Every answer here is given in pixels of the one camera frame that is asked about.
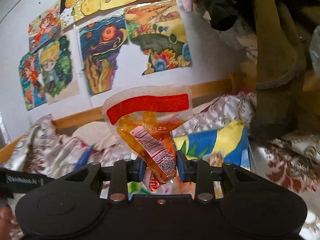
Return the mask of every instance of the orange sun in painting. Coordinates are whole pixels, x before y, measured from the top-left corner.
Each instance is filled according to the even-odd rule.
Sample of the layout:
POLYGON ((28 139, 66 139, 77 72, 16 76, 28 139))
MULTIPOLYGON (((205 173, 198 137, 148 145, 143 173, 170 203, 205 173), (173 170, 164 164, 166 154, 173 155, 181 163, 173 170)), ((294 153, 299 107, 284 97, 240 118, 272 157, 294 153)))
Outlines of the orange sun in painting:
POLYGON ((116 34, 116 27, 111 25, 106 27, 102 31, 102 40, 103 41, 110 41, 116 34))
POLYGON ((85 38, 90 39, 91 37, 92 37, 92 32, 88 32, 85 38))
POLYGON ((90 29, 90 28, 92 28, 94 26, 94 23, 90 23, 90 24, 88 24, 87 25, 87 27, 90 29))

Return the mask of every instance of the metal screw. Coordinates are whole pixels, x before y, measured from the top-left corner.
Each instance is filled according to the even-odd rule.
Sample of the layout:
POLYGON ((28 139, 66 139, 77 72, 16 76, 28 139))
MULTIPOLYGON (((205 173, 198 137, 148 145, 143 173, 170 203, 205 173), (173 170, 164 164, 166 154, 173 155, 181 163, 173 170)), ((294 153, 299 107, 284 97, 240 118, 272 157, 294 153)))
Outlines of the metal screw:
POLYGON ((116 202, 123 201, 125 199, 125 195, 122 193, 113 193, 111 194, 110 199, 116 202))
POLYGON ((210 193, 200 193, 198 195, 198 199, 201 201, 210 201, 213 199, 213 195, 211 195, 210 193))
POLYGON ((164 204, 164 203, 165 203, 165 200, 164 200, 164 199, 159 199, 159 200, 158 200, 158 203, 159 203, 159 204, 164 204))

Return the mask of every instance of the snack package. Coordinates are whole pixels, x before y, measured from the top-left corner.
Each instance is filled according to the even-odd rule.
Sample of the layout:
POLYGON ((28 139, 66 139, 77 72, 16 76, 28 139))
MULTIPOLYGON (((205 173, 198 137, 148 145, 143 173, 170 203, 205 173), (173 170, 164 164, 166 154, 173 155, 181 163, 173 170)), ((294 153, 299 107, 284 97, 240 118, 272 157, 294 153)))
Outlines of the snack package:
POLYGON ((102 115, 119 140, 144 159, 159 183, 176 176, 171 131, 192 118, 188 86, 149 86, 122 91, 105 101, 102 115))

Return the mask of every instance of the blue object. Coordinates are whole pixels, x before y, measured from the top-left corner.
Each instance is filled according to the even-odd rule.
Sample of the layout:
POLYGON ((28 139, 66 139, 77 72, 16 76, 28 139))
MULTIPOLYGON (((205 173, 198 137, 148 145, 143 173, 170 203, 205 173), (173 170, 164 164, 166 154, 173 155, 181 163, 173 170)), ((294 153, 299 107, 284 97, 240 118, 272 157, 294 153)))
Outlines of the blue object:
POLYGON ((87 164, 93 147, 94 147, 94 145, 90 146, 90 148, 88 148, 84 151, 84 153, 81 155, 77 165, 73 168, 74 171, 87 164))

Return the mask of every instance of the white wall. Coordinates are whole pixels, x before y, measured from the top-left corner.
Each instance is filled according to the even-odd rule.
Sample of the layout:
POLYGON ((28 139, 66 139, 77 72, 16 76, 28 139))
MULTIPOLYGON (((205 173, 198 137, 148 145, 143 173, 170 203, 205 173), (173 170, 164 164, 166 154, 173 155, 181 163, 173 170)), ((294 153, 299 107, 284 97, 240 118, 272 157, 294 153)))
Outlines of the white wall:
MULTIPOLYGON (((11 0, 0 0, 1 15, 14 4, 11 0)), ((187 85, 209 82, 225 78, 227 73, 238 71, 239 59, 243 54, 229 48, 214 30, 194 13, 180 14, 185 24, 189 48, 192 57, 191 67, 173 69, 141 76, 146 69, 147 56, 132 43, 123 45, 118 56, 118 67, 113 89, 89 97, 85 77, 80 75, 82 68, 76 31, 67 29, 74 68, 80 86, 80 94, 56 102, 42 105, 26 111, 20 85, 18 65, 28 51, 28 24, 39 14, 52 6, 57 0, 22 0, 0 24, 0 112, 13 140, 26 132, 31 123, 45 114, 51 113, 54 119, 98 107, 106 98, 124 89, 144 85, 167 85, 184 83, 187 85)), ((80 27, 103 18, 110 11, 98 12, 76 24, 80 27)))

